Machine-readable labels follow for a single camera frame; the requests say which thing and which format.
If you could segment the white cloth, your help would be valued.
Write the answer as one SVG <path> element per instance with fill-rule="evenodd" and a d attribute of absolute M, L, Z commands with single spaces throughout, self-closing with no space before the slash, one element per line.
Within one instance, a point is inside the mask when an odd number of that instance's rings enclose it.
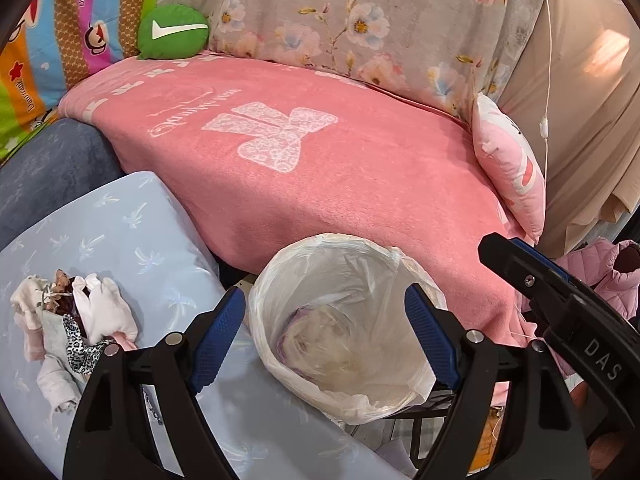
<path fill-rule="evenodd" d="M 79 403 L 78 387 L 84 381 L 70 368 L 67 359 L 67 337 L 61 315 L 47 310 L 40 313 L 44 358 L 37 375 L 37 384 L 52 412 L 73 411 Z"/>

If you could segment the white glove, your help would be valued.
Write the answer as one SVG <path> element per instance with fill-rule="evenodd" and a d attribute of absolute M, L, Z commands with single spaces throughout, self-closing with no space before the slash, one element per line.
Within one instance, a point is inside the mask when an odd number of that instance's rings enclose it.
<path fill-rule="evenodd" d="M 72 281 L 73 298 L 92 346 L 106 337 L 123 342 L 132 348 L 138 336 L 138 326 L 129 304 L 122 299 L 118 285 L 108 276 L 98 278 L 95 273 Z"/>

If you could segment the white sock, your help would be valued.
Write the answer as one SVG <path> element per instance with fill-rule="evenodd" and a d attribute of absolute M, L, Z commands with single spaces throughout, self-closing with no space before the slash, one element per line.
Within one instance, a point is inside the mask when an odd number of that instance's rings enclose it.
<path fill-rule="evenodd" d="M 42 327 L 40 311 L 47 284 L 47 280 L 37 275 L 26 276 L 10 297 L 17 321 L 28 330 L 40 330 Z"/>

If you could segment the leopard print fabric strip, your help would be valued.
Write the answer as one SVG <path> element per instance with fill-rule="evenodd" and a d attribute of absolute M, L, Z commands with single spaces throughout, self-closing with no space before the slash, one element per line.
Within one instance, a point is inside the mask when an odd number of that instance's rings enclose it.
<path fill-rule="evenodd" d="M 114 339 L 107 337 L 96 344 L 87 344 L 81 335 L 79 325 L 70 314 L 62 316 L 62 324 L 66 335 L 65 350 L 70 369 L 74 373 L 90 376 L 104 349 L 114 344 Z"/>

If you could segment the white lined trash bin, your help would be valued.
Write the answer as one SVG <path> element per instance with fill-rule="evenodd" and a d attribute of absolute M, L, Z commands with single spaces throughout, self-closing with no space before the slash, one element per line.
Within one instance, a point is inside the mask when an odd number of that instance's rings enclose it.
<path fill-rule="evenodd" d="M 424 403 L 436 378 L 405 312 L 412 284 L 446 309 L 434 280 L 398 248 L 321 234 L 281 249 L 248 294 L 262 364 L 299 399 L 352 426 Z"/>

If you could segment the pink quilted jacket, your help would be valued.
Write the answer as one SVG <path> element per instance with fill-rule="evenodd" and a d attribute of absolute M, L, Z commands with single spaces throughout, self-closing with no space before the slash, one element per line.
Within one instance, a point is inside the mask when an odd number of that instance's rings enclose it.
<path fill-rule="evenodd" d="M 634 318 L 639 303 L 639 245 L 617 244 L 599 237 L 591 244 L 553 260 L 581 280 L 626 320 Z"/>

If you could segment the small pink white pillow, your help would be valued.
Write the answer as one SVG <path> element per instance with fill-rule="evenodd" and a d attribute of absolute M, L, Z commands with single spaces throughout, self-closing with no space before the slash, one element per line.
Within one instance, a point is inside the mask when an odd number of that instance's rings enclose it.
<path fill-rule="evenodd" d="M 475 99 L 472 136 L 480 166 L 526 236 L 537 244 L 546 221 L 546 180 L 526 137 L 484 93 Z"/>

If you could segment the beige curtain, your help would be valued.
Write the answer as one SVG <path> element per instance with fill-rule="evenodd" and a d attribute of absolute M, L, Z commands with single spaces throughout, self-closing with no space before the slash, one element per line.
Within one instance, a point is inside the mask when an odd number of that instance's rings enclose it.
<path fill-rule="evenodd" d="M 570 252 L 639 203 L 639 27 L 622 0 L 549 0 L 499 99 L 548 166 L 538 248 Z"/>

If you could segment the dark blue cushion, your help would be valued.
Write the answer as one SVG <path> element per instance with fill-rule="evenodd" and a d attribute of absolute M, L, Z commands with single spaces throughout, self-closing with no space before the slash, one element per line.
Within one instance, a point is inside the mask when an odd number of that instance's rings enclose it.
<path fill-rule="evenodd" d="M 70 118 L 47 126 L 1 167 L 1 246 L 123 175 L 111 143 L 97 128 Z"/>

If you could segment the pink bow blanket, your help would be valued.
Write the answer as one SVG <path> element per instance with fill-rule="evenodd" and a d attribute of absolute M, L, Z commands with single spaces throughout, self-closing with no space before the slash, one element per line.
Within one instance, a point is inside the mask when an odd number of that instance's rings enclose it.
<path fill-rule="evenodd" d="M 210 250 L 259 272 L 283 247 L 343 233 L 401 249 L 493 341 L 535 327 L 477 255 L 522 228 L 440 110 L 306 68 L 205 52 L 126 60 L 70 89 L 58 114 L 99 129 L 128 172 L 154 172 Z"/>

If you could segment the grey floral quilt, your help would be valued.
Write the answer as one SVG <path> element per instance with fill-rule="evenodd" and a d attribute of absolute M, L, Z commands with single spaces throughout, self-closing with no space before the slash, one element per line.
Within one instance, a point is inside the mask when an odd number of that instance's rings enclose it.
<path fill-rule="evenodd" d="M 468 119 L 498 98 L 544 0 L 160 0 L 199 10 L 210 50 L 374 84 Z"/>

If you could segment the green checkmark plush cushion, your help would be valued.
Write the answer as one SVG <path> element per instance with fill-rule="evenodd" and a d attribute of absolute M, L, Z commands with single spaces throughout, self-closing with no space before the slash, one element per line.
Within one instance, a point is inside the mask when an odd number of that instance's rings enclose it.
<path fill-rule="evenodd" d="M 142 18 L 137 36 L 140 58 L 180 60 L 204 49 L 208 19 L 190 6 L 163 4 Z"/>

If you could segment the colourful monkey striped bedding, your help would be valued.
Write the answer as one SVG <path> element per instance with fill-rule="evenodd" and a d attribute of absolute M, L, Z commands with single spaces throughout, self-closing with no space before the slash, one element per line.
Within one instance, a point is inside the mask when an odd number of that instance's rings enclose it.
<path fill-rule="evenodd" d="M 56 118 L 67 90 L 138 53 L 156 0 L 32 0 L 1 51 L 1 159 Z"/>

